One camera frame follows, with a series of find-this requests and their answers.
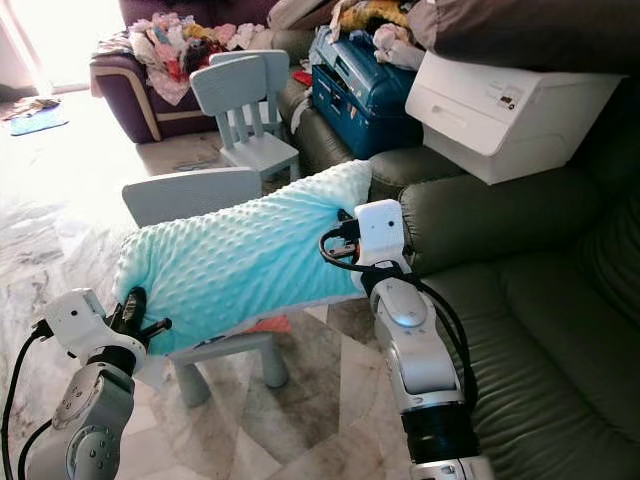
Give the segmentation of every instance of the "white printer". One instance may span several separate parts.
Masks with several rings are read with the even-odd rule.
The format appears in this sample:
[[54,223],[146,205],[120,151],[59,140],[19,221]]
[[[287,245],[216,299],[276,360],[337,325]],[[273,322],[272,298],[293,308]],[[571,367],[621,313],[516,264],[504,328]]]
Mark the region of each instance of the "white printer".
[[424,144],[491,185],[564,165],[621,77],[425,55],[407,98]]

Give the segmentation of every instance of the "blue suitcase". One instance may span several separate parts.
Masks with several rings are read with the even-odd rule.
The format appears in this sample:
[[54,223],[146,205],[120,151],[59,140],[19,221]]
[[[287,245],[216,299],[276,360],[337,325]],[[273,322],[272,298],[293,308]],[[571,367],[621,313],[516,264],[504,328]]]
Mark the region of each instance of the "blue suitcase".
[[321,27],[313,65],[313,104],[356,158],[399,147],[420,145],[422,125],[405,113],[416,73],[379,64],[373,50],[340,39],[329,43]]

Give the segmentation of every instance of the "chair backrest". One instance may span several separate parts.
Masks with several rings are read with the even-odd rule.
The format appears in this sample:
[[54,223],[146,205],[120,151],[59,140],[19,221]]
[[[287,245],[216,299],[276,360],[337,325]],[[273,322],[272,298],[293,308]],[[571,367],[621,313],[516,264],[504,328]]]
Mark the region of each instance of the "chair backrest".
[[289,78],[289,54],[284,50],[239,50],[237,52],[214,53],[209,57],[210,65],[218,65],[236,58],[257,55],[267,67],[267,102],[269,122],[278,121],[278,92],[285,89]]
[[260,174],[247,167],[158,175],[122,189],[139,227],[205,215],[261,195]]
[[216,117],[222,142],[233,148],[227,112],[232,111],[240,142],[248,141],[247,126],[242,107],[249,105],[255,135],[264,134],[258,102],[267,94],[266,67],[257,55],[229,60],[193,72],[191,87],[205,115]]

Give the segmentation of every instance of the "purple sofa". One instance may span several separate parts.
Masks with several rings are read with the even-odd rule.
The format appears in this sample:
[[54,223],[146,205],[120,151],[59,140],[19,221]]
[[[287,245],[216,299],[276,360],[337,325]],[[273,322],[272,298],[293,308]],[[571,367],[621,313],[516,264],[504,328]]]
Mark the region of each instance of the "purple sofa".
[[[126,25],[154,12],[193,15],[196,22],[210,27],[224,23],[266,25],[269,10],[277,0],[119,0]],[[91,75],[111,111],[135,143],[216,129],[206,117],[191,91],[175,107],[165,102],[147,85],[145,66],[130,55],[108,55],[91,61]]]

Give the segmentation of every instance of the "floor mat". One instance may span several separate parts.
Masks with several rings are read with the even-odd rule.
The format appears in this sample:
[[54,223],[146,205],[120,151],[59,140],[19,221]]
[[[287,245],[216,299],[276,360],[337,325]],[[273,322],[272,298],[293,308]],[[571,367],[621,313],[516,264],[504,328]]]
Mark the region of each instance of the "floor mat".
[[47,128],[59,127],[68,123],[64,109],[60,106],[47,108],[34,113],[30,117],[16,117],[11,119],[11,135],[26,135],[39,132]]

